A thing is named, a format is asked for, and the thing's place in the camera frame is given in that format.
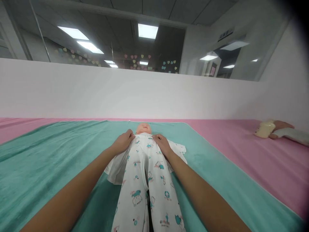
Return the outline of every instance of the fluorescent light panel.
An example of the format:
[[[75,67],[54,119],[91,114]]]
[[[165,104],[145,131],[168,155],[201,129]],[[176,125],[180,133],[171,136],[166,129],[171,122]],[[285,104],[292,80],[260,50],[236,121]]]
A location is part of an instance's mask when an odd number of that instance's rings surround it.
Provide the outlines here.
[[[114,61],[106,61],[104,60],[106,63],[115,63]]]
[[[100,49],[98,49],[95,45],[93,45],[93,43],[83,41],[77,41],[77,42],[84,48],[89,49],[93,53],[104,54]]]
[[[201,58],[200,60],[213,60],[213,59],[216,59],[218,58],[217,56],[211,56],[211,55],[207,55],[203,58]]]
[[[59,27],[59,28],[74,39],[89,40],[79,29],[69,27]]]
[[[220,50],[228,50],[228,51],[232,51],[232,50],[235,50],[237,48],[240,48],[240,47],[243,47],[243,46],[246,46],[248,45],[249,43],[246,43],[246,42],[242,42],[242,41],[236,41],[234,43],[231,43],[223,48],[220,48]]]
[[[149,26],[145,24],[138,24],[138,36],[143,38],[155,39],[158,28],[156,26]]]
[[[234,68],[235,67],[235,65],[229,65],[229,66],[225,66],[224,68]]]

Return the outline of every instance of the white wall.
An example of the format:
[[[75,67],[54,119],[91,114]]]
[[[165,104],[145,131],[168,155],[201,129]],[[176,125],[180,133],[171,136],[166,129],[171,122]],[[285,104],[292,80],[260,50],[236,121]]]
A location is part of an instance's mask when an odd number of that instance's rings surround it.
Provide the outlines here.
[[[0,117],[266,119],[309,131],[309,80],[290,23],[259,82],[0,59]]]

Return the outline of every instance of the human arm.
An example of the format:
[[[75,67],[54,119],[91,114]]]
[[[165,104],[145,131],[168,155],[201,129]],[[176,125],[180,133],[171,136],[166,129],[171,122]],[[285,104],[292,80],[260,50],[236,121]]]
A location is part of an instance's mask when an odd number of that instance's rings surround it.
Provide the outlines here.
[[[250,231],[223,197],[173,152],[164,136],[154,135],[153,139],[174,169],[209,232]]]
[[[124,152],[134,138],[132,130],[120,135],[109,148],[48,201],[21,232],[69,231],[106,166],[116,155]]]

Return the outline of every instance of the ceiling tile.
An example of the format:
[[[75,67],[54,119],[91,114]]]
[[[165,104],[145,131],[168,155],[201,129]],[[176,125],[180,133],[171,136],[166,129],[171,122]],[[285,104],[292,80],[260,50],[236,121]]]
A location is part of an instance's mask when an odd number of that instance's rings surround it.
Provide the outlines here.
[[[177,0],[170,20],[192,24],[209,1],[210,0]]]
[[[235,2],[229,0],[213,0],[208,4],[205,10],[203,10],[194,24],[210,26],[224,15],[234,4]]]
[[[168,19],[175,0],[143,0],[143,14]]]
[[[142,0],[111,0],[114,9],[141,14]]]

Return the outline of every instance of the hand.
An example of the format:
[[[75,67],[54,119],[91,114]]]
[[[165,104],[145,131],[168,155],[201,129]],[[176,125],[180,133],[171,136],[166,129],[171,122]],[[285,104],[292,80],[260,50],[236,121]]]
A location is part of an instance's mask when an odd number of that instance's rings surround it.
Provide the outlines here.
[[[131,141],[135,138],[133,131],[128,129],[126,133],[119,135],[116,141],[110,146],[116,155],[124,152],[130,145]]]
[[[168,158],[168,156],[173,152],[173,150],[170,147],[170,144],[168,143],[166,137],[164,137],[161,134],[153,135],[152,138],[154,141],[158,144],[159,148],[161,149],[163,155]]]

